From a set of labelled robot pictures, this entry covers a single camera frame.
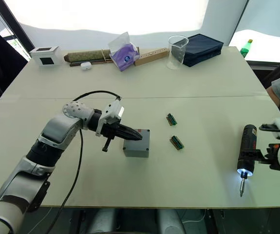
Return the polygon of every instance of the wooden block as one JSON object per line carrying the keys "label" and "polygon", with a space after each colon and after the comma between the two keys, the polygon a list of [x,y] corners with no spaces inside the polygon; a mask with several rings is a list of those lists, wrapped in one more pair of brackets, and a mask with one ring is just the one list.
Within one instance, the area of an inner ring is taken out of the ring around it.
{"label": "wooden block", "polygon": [[154,60],[166,57],[168,53],[169,51],[167,48],[162,48],[159,50],[148,52],[146,54],[141,55],[140,58],[134,62],[134,65],[139,66],[144,63],[152,62]]}

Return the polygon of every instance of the small white box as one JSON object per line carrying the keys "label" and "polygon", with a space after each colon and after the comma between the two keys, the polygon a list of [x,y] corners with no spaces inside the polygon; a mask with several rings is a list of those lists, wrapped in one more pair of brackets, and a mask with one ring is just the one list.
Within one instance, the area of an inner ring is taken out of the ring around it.
{"label": "small white box", "polygon": [[63,59],[58,46],[38,47],[30,51],[30,54],[39,66],[60,65]]}

